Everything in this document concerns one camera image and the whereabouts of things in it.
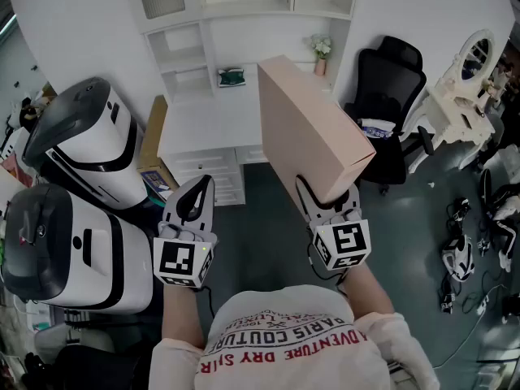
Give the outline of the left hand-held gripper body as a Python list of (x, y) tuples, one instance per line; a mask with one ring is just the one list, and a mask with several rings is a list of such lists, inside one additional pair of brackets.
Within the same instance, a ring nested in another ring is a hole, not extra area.
[(164, 284), (201, 288), (214, 260), (218, 237), (213, 232), (162, 221), (153, 239), (154, 275)]

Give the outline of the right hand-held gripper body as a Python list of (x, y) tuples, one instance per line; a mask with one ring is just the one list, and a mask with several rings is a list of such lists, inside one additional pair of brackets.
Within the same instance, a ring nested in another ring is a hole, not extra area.
[(311, 244), (329, 271), (359, 266), (372, 251), (369, 223), (359, 210), (319, 220), (311, 225), (311, 232)]

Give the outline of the long pink cardboard box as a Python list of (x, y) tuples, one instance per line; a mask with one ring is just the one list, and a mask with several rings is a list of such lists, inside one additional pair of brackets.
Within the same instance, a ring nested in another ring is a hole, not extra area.
[(293, 200), (302, 176), (322, 203), (344, 194), (375, 156), (358, 125), (286, 56), (258, 63), (262, 148)]

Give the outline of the white desk with shelves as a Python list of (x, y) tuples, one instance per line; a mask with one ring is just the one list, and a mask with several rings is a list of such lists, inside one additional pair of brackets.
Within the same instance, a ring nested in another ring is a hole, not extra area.
[(320, 84), (332, 93), (356, 0), (128, 0), (172, 102), (212, 98), (218, 70), (245, 69), (285, 55), (314, 74), (314, 34), (328, 35), (332, 49)]

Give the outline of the person's left forearm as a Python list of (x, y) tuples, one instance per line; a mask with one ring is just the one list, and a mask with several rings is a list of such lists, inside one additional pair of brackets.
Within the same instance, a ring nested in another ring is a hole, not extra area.
[(204, 348), (197, 297), (192, 289), (164, 285), (162, 338), (180, 340), (198, 349)]

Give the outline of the person's right forearm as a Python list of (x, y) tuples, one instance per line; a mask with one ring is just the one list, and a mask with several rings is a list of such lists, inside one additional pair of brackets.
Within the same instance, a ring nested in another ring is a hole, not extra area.
[(393, 314), (393, 304), (366, 263), (350, 268), (341, 283), (355, 319), (368, 314)]

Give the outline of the white and black machine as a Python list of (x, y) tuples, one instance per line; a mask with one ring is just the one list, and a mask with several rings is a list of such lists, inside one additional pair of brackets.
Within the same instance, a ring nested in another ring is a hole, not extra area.
[(154, 288), (147, 235), (55, 184), (10, 200), (1, 274), (23, 300), (108, 314), (145, 310)]
[(59, 173), (113, 210), (147, 198), (137, 170), (143, 132), (108, 80), (91, 77), (44, 109), (24, 148), (24, 162), (47, 180)]

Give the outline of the white and blue packet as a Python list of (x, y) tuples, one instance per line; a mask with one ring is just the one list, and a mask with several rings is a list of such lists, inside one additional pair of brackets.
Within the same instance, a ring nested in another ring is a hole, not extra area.
[(395, 123), (381, 119), (359, 119), (361, 130), (369, 138), (388, 139), (393, 135)]

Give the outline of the small black floor device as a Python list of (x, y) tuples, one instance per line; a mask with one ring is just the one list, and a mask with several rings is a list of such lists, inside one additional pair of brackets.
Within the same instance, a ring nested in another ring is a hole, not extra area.
[(467, 198), (456, 198), (447, 206), (448, 219), (456, 223), (462, 223), (470, 210), (471, 207)]

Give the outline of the white and black floor device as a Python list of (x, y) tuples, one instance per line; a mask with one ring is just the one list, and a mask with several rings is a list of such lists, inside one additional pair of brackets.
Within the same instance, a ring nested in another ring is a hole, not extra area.
[(472, 244), (467, 235), (450, 240), (442, 249), (441, 258), (448, 274), (459, 283), (466, 282), (475, 272)]

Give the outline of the black office chair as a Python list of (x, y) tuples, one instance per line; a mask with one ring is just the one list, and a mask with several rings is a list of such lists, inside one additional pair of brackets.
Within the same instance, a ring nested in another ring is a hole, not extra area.
[(413, 45), (399, 38), (385, 36), (377, 49), (361, 50), (357, 62), (357, 92), (354, 102), (344, 105), (345, 113), (358, 125), (359, 119), (381, 119), (396, 124), (388, 139), (369, 138), (375, 156), (359, 178), (379, 186), (386, 195), (392, 185), (404, 184), (405, 157), (427, 147), (432, 137), (425, 128), (407, 148), (399, 136), (405, 119), (427, 82), (423, 57)]

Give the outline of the person's white printed shirt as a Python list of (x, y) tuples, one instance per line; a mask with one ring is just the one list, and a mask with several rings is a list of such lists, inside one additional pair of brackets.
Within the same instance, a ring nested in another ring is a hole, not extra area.
[(236, 294), (203, 349), (162, 340), (149, 390), (396, 390), (394, 366), (418, 390), (440, 390), (402, 315), (355, 318), (338, 292), (300, 285)]

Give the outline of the dark swivel chair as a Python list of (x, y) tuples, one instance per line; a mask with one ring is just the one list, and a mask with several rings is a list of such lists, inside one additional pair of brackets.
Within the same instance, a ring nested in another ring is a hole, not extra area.
[(153, 346), (147, 341), (116, 352), (103, 330), (61, 323), (34, 336), (52, 390), (147, 390)]

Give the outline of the green packet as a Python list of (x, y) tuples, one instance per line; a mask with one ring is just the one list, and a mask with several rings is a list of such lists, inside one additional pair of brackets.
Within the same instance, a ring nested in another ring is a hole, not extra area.
[(245, 85), (244, 69), (238, 67), (219, 69), (217, 84), (219, 88)]

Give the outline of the pink vase with white flowers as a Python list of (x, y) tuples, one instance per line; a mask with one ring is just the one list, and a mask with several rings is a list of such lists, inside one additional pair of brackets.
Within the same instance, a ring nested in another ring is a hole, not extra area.
[(314, 74), (323, 76), (327, 67), (327, 57), (332, 52), (332, 39), (328, 35), (314, 34), (310, 37), (310, 46), (317, 57)]

